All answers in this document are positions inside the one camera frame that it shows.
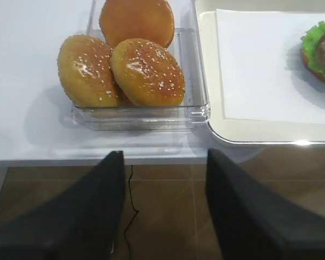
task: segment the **floor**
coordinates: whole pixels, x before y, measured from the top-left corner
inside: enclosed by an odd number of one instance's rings
[[[270,148],[241,164],[273,190],[325,216],[325,148]],[[89,167],[10,168],[0,195],[0,223],[72,185]],[[127,166],[140,213],[128,232],[133,259],[221,259],[205,199],[205,165]],[[113,260],[128,259],[123,231],[133,215],[127,197]]]

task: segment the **white tray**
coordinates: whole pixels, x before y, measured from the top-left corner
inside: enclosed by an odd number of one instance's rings
[[[216,18],[217,9],[325,12],[325,0],[196,0],[196,9],[212,110],[209,127],[215,139],[228,145],[325,146],[325,125],[322,124],[225,118]]]

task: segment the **black cable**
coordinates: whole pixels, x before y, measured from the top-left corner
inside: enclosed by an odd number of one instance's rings
[[[125,231],[124,231],[124,238],[125,238],[125,241],[126,241],[126,244],[128,246],[128,253],[129,253],[129,260],[132,260],[132,253],[131,253],[131,247],[130,247],[130,243],[129,243],[129,240],[128,238],[126,237],[126,232],[129,230],[131,224],[134,222],[135,220],[135,217],[137,216],[137,214],[139,213],[139,211],[135,208],[134,206],[134,203],[132,201],[132,194],[131,194],[131,178],[132,178],[132,175],[133,175],[133,166],[131,166],[131,174],[130,174],[130,177],[129,177],[129,193],[130,193],[130,200],[131,200],[131,206],[133,208],[133,210],[135,211],[135,215],[132,217],[132,219],[130,220],[128,226],[126,227]]]

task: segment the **white table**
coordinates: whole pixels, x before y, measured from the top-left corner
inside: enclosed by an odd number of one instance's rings
[[[84,33],[92,0],[0,1],[0,189],[8,166],[94,165],[112,150],[126,164],[203,164],[207,149],[236,162],[260,150],[194,132],[95,132],[67,126],[71,102],[57,76],[66,37]]]

